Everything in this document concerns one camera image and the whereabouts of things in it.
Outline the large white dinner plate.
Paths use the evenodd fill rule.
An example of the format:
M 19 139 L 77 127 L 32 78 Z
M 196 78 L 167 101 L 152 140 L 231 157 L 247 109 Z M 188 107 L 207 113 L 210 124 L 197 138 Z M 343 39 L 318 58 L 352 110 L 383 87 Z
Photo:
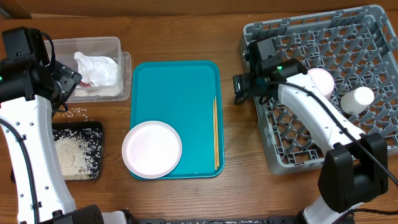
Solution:
M 124 138 L 122 158 L 134 175 L 158 179 L 172 172 L 182 156 L 182 141 L 170 125 L 145 121 L 134 126 Z

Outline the small white plate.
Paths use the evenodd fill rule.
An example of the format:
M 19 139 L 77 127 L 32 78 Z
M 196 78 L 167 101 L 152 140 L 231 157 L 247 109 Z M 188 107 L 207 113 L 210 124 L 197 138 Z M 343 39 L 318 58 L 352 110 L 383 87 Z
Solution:
M 314 82 L 315 86 L 326 98 L 330 99 L 335 87 L 335 81 L 332 75 L 322 68 L 311 68 L 307 72 Z

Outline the red snack wrapper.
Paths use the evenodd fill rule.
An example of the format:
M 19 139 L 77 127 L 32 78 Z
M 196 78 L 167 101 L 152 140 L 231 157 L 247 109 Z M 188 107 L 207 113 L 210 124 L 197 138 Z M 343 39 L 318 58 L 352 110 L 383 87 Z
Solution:
M 84 83 L 84 82 L 80 82 L 79 85 L 83 86 L 83 87 L 91 87 L 90 84 L 87 84 L 87 83 Z

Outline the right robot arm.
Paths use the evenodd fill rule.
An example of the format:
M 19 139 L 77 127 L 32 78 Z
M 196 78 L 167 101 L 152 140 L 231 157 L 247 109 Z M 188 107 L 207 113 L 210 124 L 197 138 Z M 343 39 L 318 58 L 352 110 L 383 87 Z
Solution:
M 321 93 L 310 71 L 277 52 L 272 39 L 247 44 L 243 59 L 249 72 L 235 75 L 234 102 L 249 97 L 260 104 L 271 98 L 292 110 L 322 150 L 318 178 L 320 197 L 302 210 L 296 223 L 339 223 L 388 190 L 387 144 L 379 133 L 365 134 L 350 123 Z

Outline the white paper cup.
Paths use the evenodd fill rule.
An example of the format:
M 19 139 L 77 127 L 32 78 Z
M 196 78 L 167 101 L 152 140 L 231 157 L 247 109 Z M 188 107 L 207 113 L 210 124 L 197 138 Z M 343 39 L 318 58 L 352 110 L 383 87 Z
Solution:
M 348 114 L 357 115 L 362 113 L 373 101 L 372 89 L 361 86 L 345 93 L 340 100 L 341 109 Z

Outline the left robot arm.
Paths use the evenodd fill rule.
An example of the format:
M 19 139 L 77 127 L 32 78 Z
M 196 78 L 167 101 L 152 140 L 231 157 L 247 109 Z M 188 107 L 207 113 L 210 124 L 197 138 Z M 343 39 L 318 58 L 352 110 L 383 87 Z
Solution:
M 52 133 L 81 75 L 47 53 L 50 37 L 18 27 L 2 33 L 1 128 L 17 187 L 19 223 L 135 223 L 127 210 L 78 209 L 64 181 Z

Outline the white napkin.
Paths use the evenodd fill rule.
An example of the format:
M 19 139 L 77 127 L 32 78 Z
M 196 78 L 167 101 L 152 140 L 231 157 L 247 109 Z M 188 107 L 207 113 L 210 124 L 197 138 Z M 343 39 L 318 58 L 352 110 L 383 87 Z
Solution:
M 84 85 L 99 87 L 116 83 L 118 64 L 113 59 L 105 56 L 87 56 L 81 52 L 75 52 L 74 59 Z
M 92 87 L 83 88 L 77 87 L 74 91 L 73 96 L 84 97 L 84 96 L 117 96 L 122 93 L 122 90 L 118 86 L 111 88 L 93 89 Z

